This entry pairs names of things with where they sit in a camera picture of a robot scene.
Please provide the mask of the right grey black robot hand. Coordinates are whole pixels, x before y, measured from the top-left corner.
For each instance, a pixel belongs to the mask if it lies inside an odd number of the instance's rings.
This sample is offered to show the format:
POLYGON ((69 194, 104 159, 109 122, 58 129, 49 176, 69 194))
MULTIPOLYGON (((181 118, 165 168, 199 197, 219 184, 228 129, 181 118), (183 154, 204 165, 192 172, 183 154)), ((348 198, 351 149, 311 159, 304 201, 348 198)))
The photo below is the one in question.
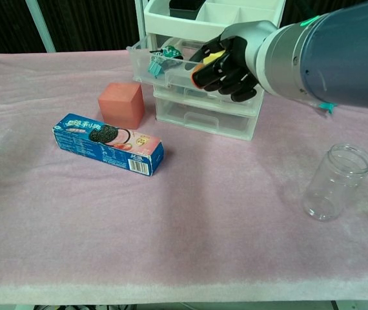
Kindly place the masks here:
POLYGON ((191 57, 191 61, 199 63, 191 74, 193 84, 207 92, 229 95, 234 102, 253 98, 259 83, 258 51, 275 31, 277 27, 270 21, 250 21, 226 27, 191 57))

